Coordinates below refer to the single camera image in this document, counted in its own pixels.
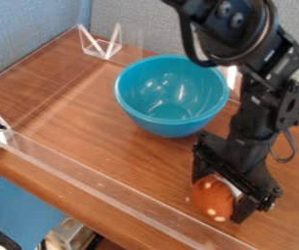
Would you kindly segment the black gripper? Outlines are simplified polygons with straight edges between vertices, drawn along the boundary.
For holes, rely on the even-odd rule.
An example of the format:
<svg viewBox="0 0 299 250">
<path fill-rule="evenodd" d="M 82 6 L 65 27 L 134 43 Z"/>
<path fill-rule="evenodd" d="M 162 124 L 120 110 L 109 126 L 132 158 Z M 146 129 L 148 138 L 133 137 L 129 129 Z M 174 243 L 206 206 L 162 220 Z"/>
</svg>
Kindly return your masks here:
<svg viewBox="0 0 299 250">
<path fill-rule="evenodd" d="M 269 173 L 267 157 L 277 134 L 248 137 L 231 132 L 224 139 L 208 132 L 193 145 L 192 183 L 217 173 L 243 192 L 231 220 L 241 224 L 259 211 L 268 211 L 283 196 L 281 187 Z"/>
</svg>

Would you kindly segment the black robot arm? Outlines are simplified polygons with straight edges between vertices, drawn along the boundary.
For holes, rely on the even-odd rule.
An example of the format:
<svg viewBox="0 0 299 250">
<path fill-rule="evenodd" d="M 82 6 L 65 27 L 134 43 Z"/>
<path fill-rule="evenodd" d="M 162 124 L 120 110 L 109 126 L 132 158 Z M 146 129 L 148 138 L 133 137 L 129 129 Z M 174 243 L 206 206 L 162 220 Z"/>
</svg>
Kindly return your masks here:
<svg viewBox="0 0 299 250">
<path fill-rule="evenodd" d="M 272 208 L 283 190 L 271 176 L 272 144 L 299 125 L 299 43 L 279 24 L 272 0 L 161 0 L 178 16 L 189 60 L 235 65 L 243 74 L 229 134 L 208 132 L 193 146 L 193 177 L 217 173 L 241 191 L 232 221 Z"/>
</svg>

